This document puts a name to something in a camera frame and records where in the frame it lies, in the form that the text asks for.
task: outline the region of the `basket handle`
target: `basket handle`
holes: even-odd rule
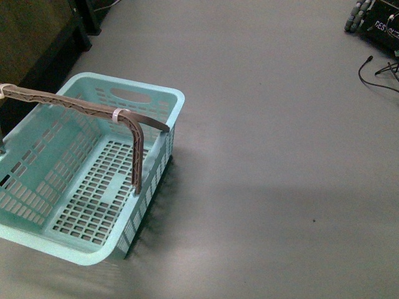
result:
[[[127,109],[117,109],[118,111],[116,111],[114,107],[86,102],[62,95],[55,95],[53,93],[17,87],[12,84],[0,84],[0,98],[2,97],[14,98],[24,102],[48,103],[63,106],[65,108],[77,110],[88,116],[104,118],[106,120],[111,119],[126,125],[133,134],[132,185],[136,187],[135,194],[139,194],[141,191],[143,171],[144,134],[139,123],[144,123],[164,132],[169,132],[170,130],[169,126],[158,120]]]

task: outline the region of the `rectangular hole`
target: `rectangular hole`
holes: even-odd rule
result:
[[[96,233],[95,236],[98,237],[98,238],[103,239],[105,237],[105,234],[102,234],[101,232],[98,232],[98,233]]]
[[[26,169],[27,169],[27,168],[26,168],[25,166],[22,166],[22,167],[18,170],[18,172],[16,173],[16,176],[20,178],[20,177],[25,173]]]
[[[36,216],[36,213],[32,212],[31,214],[29,214],[29,217],[27,218],[27,220],[32,221],[33,218],[35,218],[35,216]]]
[[[47,216],[47,215],[51,212],[51,210],[52,210],[52,206],[48,206],[48,207],[44,210],[43,216]]]
[[[27,218],[31,212],[32,211],[30,209],[26,210],[24,215],[23,215],[23,218]]]
[[[23,213],[25,213],[26,209],[27,209],[27,207],[21,207],[21,209],[18,211],[17,215],[21,217],[23,215]]]
[[[35,150],[37,148],[37,146],[39,145],[40,140],[36,140],[36,142],[33,144],[33,149]]]
[[[17,169],[21,166],[21,162],[18,162],[17,164],[14,165],[14,167],[11,169],[12,173],[15,173],[17,171]]]
[[[45,138],[49,133],[50,133],[50,129],[47,129],[47,130],[44,131],[44,133],[42,134],[42,137]]]
[[[27,159],[27,157],[29,157],[29,155],[32,153],[32,151],[31,150],[28,150],[25,154],[24,154],[24,156],[22,156],[22,160],[26,160]]]
[[[35,159],[36,159],[36,155],[35,154],[31,154],[29,159],[26,160],[26,163],[30,165],[30,164],[32,164],[35,161]]]
[[[18,203],[12,208],[11,212],[12,212],[13,214],[15,214],[15,213],[19,210],[20,207],[22,207],[22,204],[18,202]]]
[[[40,213],[43,214],[44,211],[45,211],[48,207],[49,207],[49,204],[46,203],[46,202],[43,202],[43,204],[41,205],[40,209],[38,209],[38,211],[39,211]]]
[[[12,207],[14,207],[14,205],[15,205],[16,202],[17,202],[17,201],[16,201],[15,199],[11,200],[11,201],[8,203],[8,205],[6,206],[5,210],[6,210],[6,211],[10,211],[10,210],[12,209]]]
[[[45,148],[45,145],[43,143],[39,144],[39,146],[36,148],[36,151],[40,154]]]
[[[54,128],[57,124],[58,124],[58,120],[56,120],[55,122],[53,122],[53,123],[51,124],[51,127]]]
[[[0,181],[0,187],[3,187],[9,178],[10,176],[8,174],[5,177],[3,177],[3,179]]]

